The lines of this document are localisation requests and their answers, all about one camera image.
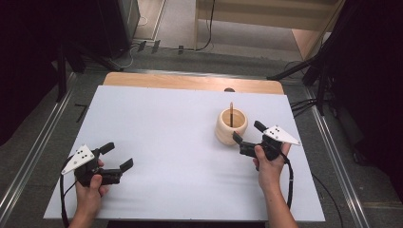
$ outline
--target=floor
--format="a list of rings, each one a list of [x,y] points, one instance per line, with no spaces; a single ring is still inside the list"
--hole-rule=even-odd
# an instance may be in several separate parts
[[[147,42],[142,51],[134,47],[122,58],[116,60],[117,64],[128,66],[125,71],[135,72],[148,70],[149,72],[177,71],[200,72],[217,74],[221,77],[238,77],[265,80],[266,76],[275,75],[284,69],[291,67],[300,61],[297,45],[293,41],[292,33],[285,28],[265,28],[270,34],[259,33],[259,28],[250,28],[251,34],[258,38],[253,40],[249,35],[240,35],[239,39],[227,40],[226,37],[234,37],[231,34],[240,34],[237,29],[246,30],[240,25],[213,23],[213,44],[209,49],[201,52],[186,52],[180,54],[176,49],[178,45],[192,46],[191,35],[193,31],[193,19],[189,22],[184,18],[191,14],[191,10],[183,10],[179,6],[180,0],[167,0],[162,20],[156,32],[156,39],[161,40],[160,48],[156,52],[152,49],[153,43]],[[175,18],[181,9],[181,17]],[[200,21],[200,44],[206,41],[207,33],[202,31],[206,26]],[[267,43],[259,40],[267,38]],[[49,95],[27,117],[13,138],[0,146],[0,156],[5,161],[1,171],[7,173],[0,179],[0,195],[5,196],[9,187],[20,173],[28,172],[28,178],[22,182],[24,188],[15,191],[17,201],[10,205],[7,214],[1,214],[0,227],[61,227],[60,220],[42,219],[48,206],[48,199],[58,180],[57,173],[61,163],[67,157],[75,136],[80,130],[82,120],[79,117],[82,108],[79,104],[89,105],[97,85],[101,85],[107,75],[107,70],[89,59],[86,59],[87,69],[84,74],[72,74],[70,80],[71,94],[68,100],[57,106],[62,110],[60,116],[51,127],[50,134],[43,136],[45,144],[38,145],[37,137],[43,135],[42,127],[52,115],[55,108],[54,99],[57,88],[50,91]],[[305,87],[300,79],[302,72],[291,75],[281,80],[285,94],[290,103],[306,99],[316,85]],[[301,222],[300,227],[402,227],[403,206],[393,191],[388,177],[376,167],[357,165],[352,156],[352,147],[347,142],[343,129],[330,110],[325,108],[323,120],[328,127],[331,141],[334,142],[336,154],[359,199],[359,205],[365,215],[366,222],[359,223],[352,215],[351,204],[346,200],[348,194],[343,191],[342,177],[337,173],[333,162],[334,154],[329,152],[328,145],[324,142],[316,110],[313,108],[296,118],[297,128],[301,140],[304,142],[304,150],[307,154],[311,171],[319,179],[316,180],[317,193],[322,203],[326,222],[312,223]],[[38,155],[30,156],[30,152],[39,151]],[[20,170],[26,158],[31,163],[30,169]],[[172,227],[187,227],[183,224],[171,224]],[[107,227],[107,221],[97,220],[93,227]]]

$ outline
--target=white plastic mount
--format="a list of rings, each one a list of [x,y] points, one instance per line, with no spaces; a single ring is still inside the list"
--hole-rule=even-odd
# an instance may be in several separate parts
[[[263,131],[263,134],[275,141],[301,145],[300,141],[296,140],[294,137],[292,137],[290,134],[288,134],[285,130],[277,125],[267,128],[265,131]]]
[[[73,155],[71,160],[67,163],[65,169],[62,170],[62,174],[65,175],[68,172],[80,167],[81,165],[93,160],[95,158],[91,150],[83,144],[78,148],[77,152]]]

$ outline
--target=desk leg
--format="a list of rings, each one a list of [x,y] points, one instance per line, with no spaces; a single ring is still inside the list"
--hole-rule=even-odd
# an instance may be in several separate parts
[[[195,27],[193,31],[193,49],[196,50],[198,48],[198,33],[199,33],[199,3],[200,0],[196,0],[196,11],[195,11]]]

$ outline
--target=right hand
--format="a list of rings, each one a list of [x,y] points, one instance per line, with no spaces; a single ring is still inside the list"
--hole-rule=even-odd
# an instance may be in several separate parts
[[[290,147],[291,144],[287,142],[282,145],[281,151],[285,156],[288,155]],[[263,193],[267,193],[268,191],[278,191],[279,176],[282,167],[284,166],[284,158],[278,156],[276,159],[268,161],[260,145],[255,146],[255,153],[258,158],[253,159],[253,162],[259,169],[259,185],[263,190]]]

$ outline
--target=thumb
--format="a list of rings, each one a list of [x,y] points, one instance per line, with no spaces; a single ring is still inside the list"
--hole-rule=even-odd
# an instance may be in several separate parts
[[[98,192],[98,189],[101,187],[101,184],[102,184],[102,176],[97,174],[92,177],[89,188],[91,190],[95,190]]]
[[[263,148],[261,148],[260,145],[255,145],[255,154],[256,154],[256,157],[258,158],[259,162],[263,162],[263,161],[267,160],[266,155],[264,154],[264,150],[263,150]]]

